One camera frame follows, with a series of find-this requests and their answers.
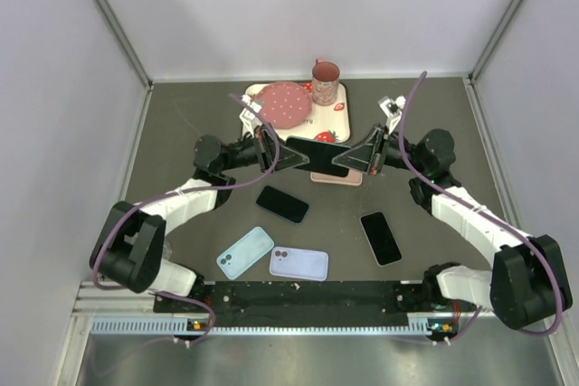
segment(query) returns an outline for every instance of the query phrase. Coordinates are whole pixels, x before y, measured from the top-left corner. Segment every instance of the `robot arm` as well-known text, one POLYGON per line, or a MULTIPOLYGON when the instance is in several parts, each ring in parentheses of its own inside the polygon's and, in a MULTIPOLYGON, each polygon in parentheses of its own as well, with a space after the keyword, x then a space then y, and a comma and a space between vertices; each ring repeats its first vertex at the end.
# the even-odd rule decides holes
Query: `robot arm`
MULTIPOLYGON (((333 164, 369 175, 379 174, 384 165, 406 168, 398 136, 393 132, 402 114, 404 98, 381 99, 379 104, 386 114, 386 123, 374 126, 360 144, 334 157, 333 164)), ((234 178, 223 174, 229 169, 259 165, 265 171, 272 166, 275 145, 268 130, 256 125, 255 119, 248 118, 247 114, 245 119, 242 114, 242 121, 251 126, 253 136, 246 135, 228 145, 213 136, 203 136, 197 141, 193 178, 171 191, 171 197, 144 205, 121 226, 102 258, 101 274, 136 293, 167 291, 190 297, 203 286, 203 277, 194 270, 162 259, 163 243, 174 228, 202 212, 221 206, 231 194, 231 190, 185 193, 188 189, 234 184, 234 178)), ((409 182, 414 201, 436 219, 449 224, 492 267, 492 271, 477 271, 457 263, 433 266, 424 273, 424 299, 437 305, 460 299, 484 306, 494 310, 497 317, 513 329, 552 315, 555 297, 542 266, 519 239, 484 219, 479 213, 484 210, 489 214, 486 207, 470 197, 452 177, 450 166, 456 157, 451 134, 434 129, 416 145, 404 140, 404 148, 418 171, 473 208, 460 205, 418 178, 409 182)), ((299 168, 308 162, 306 155, 287 147, 280 140, 280 156, 275 171, 299 168)), ((112 228, 133 207, 128 202, 113 206, 90 257, 92 268, 112 228)), ((522 231, 519 233, 531 240, 546 257, 555 272, 564 309, 571 307, 573 300, 557 243, 548 236, 533 239, 522 231)))
MULTIPOLYGON (((398 146, 398 136, 392 132, 400 120, 405 100, 403 97, 381 99, 379 105, 386 114, 385 126, 375 126, 365 141, 335 157, 333 163, 370 175, 380 173, 384 165, 407 168, 398 146)), ((448 131, 434 129, 416 145, 404 140, 404 148, 412 165, 432 184, 467 202, 471 208, 439 193, 419 178, 409 182, 414 201, 472 244, 492 269, 472 270, 458 263, 433 266, 424 273, 422 286, 425 301, 443 306, 448 300, 468 301, 493 310, 512 329, 520 329, 555 313, 555 295, 543 266, 520 239, 480 214, 484 212, 538 248, 555 274, 563 309, 571 307, 573 298, 556 241, 547 235, 533 238, 511 227, 461 187, 450 171, 456 157, 454 141, 448 131)))

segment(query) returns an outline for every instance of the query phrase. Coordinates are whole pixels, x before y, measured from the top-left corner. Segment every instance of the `gray floor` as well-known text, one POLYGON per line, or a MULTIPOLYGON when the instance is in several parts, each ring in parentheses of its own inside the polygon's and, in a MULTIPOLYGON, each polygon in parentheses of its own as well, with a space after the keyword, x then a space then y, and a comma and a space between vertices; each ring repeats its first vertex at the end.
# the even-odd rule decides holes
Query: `gray floor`
MULTIPOLYGON (((348 80, 352 137, 362 139, 383 121, 376 101, 408 91, 412 80, 348 80)), ((138 148, 128 199, 140 201, 175 188, 193 172, 193 148, 202 134, 223 141, 239 135, 240 108, 226 96, 249 83, 156 85, 138 148)), ((429 129, 449 129, 458 161, 453 170, 480 202, 499 213, 499 202, 460 79, 428 79, 411 108, 407 137, 418 141, 429 129)), ((239 181, 259 174, 255 167, 234 171, 239 181)), ((328 278, 415 279, 430 265, 449 260, 485 268, 479 253, 444 224, 414 205, 410 175, 390 168, 366 177, 361 187, 314 184, 298 170, 273 175, 267 184, 310 203, 304 222, 293 225, 255 205, 262 185, 235 192, 215 212, 174 231, 173 260, 210 279, 223 280, 217 256, 255 226, 279 246, 321 249, 330 257, 328 278), (377 267, 359 225, 360 216, 383 211, 398 239, 403 260, 377 267)), ((242 275, 273 279, 267 258, 242 275)), ((150 337, 91 337, 99 370, 106 370, 150 337)), ((479 320, 451 348, 406 344, 383 337, 216 337, 185 351, 153 344, 133 353, 111 375, 96 379, 83 363, 79 385, 326 385, 326 384, 562 384, 547 340, 510 332, 496 319, 479 320)))
MULTIPOLYGON (((224 142, 241 131, 240 107, 227 98, 243 92, 250 82, 157 84, 151 98, 137 158, 128 187, 128 200, 143 200, 181 185, 193 172, 195 141, 202 134, 224 142)), ((384 122, 376 102, 384 95, 408 92, 413 80, 345 80, 352 135, 348 144, 365 137, 374 123, 384 122)), ((406 136, 417 142, 430 129, 446 128, 456 142, 452 167, 470 193, 500 213, 485 153, 462 79, 428 79, 411 108, 406 136)), ((238 182, 260 174, 258 167, 232 171, 238 182)), ((168 237, 172 260, 194 268, 211 280, 226 279, 217 256, 256 226, 262 226, 277 246, 319 249, 329 254, 328 280, 416 279, 431 265, 458 261, 485 268, 484 259, 458 234, 416 206, 408 190, 410 174, 385 168, 366 176, 360 187, 314 184, 309 173, 287 170, 266 182, 236 191, 220 209, 198 216, 168 237), (255 205, 265 184, 273 185, 310 204, 300 225, 284 221, 255 205), (389 221, 403 260, 378 267, 359 219, 382 211, 389 221)), ((243 280, 273 278, 266 256, 245 272, 243 280)))
POLYGON ((191 350, 151 337, 92 336, 97 378, 85 357, 78 386, 557 386, 548 340, 480 319, 451 348, 387 337, 215 337, 191 350))

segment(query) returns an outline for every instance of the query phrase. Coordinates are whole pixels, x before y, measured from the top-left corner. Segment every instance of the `smartphone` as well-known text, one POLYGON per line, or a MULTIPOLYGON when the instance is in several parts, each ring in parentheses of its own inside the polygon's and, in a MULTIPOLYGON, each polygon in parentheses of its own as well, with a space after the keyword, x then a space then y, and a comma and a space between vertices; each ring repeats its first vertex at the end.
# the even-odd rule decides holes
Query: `smartphone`
POLYGON ((382 212, 368 214, 360 222, 379 266, 402 259, 402 253, 382 212))
POLYGON ((309 205, 305 202, 274 189, 270 185, 266 185, 263 188, 255 203, 261 208, 294 223, 301 223, 309 208, 309 205))
POLYGON ((308 164, 297 166, 296 169, 339 177, 345 177, 350 172, 347 167, 332 163, 332 158, 347 151, 350 148, 349 146, 304 139, 302 137, 288 137, 286 146, 309 157, 308 164))

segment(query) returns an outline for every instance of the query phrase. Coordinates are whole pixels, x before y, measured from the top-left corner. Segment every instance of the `pink mug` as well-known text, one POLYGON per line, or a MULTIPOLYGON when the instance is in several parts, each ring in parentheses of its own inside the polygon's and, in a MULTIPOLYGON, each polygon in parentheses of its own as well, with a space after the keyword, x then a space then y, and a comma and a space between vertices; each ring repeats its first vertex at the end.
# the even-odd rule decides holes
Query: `pink mug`
POLYGON ((337 99, 337 85, 340 79, 340 69, 335 63, 316 59, 316 65, 311 71, 311 99, 320 106, 334 104, 337 99))

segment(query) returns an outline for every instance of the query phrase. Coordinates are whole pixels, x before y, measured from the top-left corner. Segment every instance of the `metal frame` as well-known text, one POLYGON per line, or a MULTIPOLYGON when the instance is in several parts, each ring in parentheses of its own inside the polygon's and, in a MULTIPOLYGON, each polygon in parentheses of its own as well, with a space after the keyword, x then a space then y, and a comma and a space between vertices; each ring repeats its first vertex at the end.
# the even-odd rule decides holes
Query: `metal frame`
POLYGON ((147 72, 145 71, 145 67, 143 67, 142 62, 137 56, 135 49, 131 45, 127 34, 123 30, 122 26, 120 25, 119 19, 115 15, 114 11, 110 7, 108 0, 94 0, 99 11, 102 14, 102 17, 109 27, 110 31, 112 32, 115 40, 119 44, 120 50, 123 52, 125 57, 128 60, 128 63, 131 65, 135 73, 137 74, 138 78, 143 83, 146 89, 150 89, 153 85, 153 81, 148 76, 147 72))
MULTIPOLYGON (((91 334, 198 336, 204 332, 189 329, 188 318, 175 317, 94 317, 91 334)), ((373 327, 214 327, 210 336, 423 336, 432 335, 428 317, 408 318, 408 325, 373 327)))
MULTIPOLYGON (((420 75, 422 71, 407 71, 407 72, 381 72, 381 73, 354 73, 354 74, 347 74, 343 73, 340 74, 341 80, 371 80, 371 79, 409 79, 413 76, 420 75)), ((462 77, 464 75, 469 74, 468 69, 464 71, 450 71, 450 72, 433 72, 429 73, 429 78, 436 78, 436 79, 451 79, 462 77)), ((307 81, 311 80, 311 74, 307 73, 300 73, 299 75, 296 74, 276 74, 275 76, 271 75, 259 75, 259 76, 206 76, 202 78, 191 78, 188 77, 184 78, 171 78, 171 79, 158 79, 155 80, 155 84, 166 84, 166 83, 203 83, 207 81, 215 82, 215 81, 248 81, 252 80, 255 83, 259 82, 270 82, 275 80, 289 80, 289 81, 307 81)))
POLYGON ((489 42, 485 46, 482 54, 479 56, 479 60, 474 66, 474 70, 472 71, 470 78, 473 80, 478 80, 480 74, 485 70, 487 64, 489 63, 490 57, 497 49, 498 44, 502 40, 505 32, 508 29, 508 26, 511 24, 513 18, 517 14, 520 6, 523 4, 525 0, 511 0, 510 4, 508 5, 507 11, 503 14, 500 21, 498 22, 497 28, 490 36, 489 42))
MULTIPOLYGON (((119 188, 119 197, 124 197, 127 188, 132 167, 135 161, 135 156, 138 149, 138 142, 143 129, 145 118, 147 115, 148 104, 150 101, 153 81, 148 76, 142 62, 138 58, 137 53, 130 44, 130 41, 125 34, 118 18, 114 14, 108 0, 94 0, 96 6, 102 13, 103 19, 110 28, 119 48, 126 56, 128 62, 134 69, 135 73, 143 83, 147 91, 144 98, 143 107, 136 124, 134 140, 130 148, 127 158, 127 167, 122 185, 119 188)), ((520 221, 517 216, 517 205, 513 198, 511 189, 509 188, 508 176, 503 170, 503 165, 500 162, 498 149, 495 140, 489 129, 485 110, 481 104, 480 95, 476 87, 476 80, 485 70, 492 54, 497 49, 498 44, 504 37, 506 30, 511 24, 513 18, 517 14, 522 2, 524 0, 512 0, 503 14, 500 22, 494 33, 491 35, 489 42, 485 46, 484 51, 480 55, 473 72, 468 78, 464 78, 464 86, 469 96, 469 101, 473 110, 474 117, 479 128, 480 137, 489 161, 493 179, 497 186, 498 196, 501 201, 507 221, 516 226, 520 226, 520 221)), ((71 314, 68 331, 62 346, 61 357, 57 365, 57 371, 52 385, 59 386, 74 386, 78 380, 82 358, 86 352, 86 346, 92 328, 93 318, 96 314, 106 316, 180 316, 170 314, 154 314, 153 313, 154 297, 151 295, 136 295, 128 290, 120 290, 109 292, 104 297, 102 292, 95 288, 91 283, 82 283, 77 296, 77 302, 71 314)), ((409 318, 420 318, 432 316, 427 313, 414 313, 409 315, 409 318)), ((484 316, 493 316, 490 312, 483 313, 484 316)), ((191 319, 204 319, 206 315, 187 315, 191 319)), ((550 342, 553 347, 555 359, 565 384, 579 384, 579 343, 573 327, 571 326, 567 314, 565 314, 564 321, 559 332, 550 336, 550 342)))

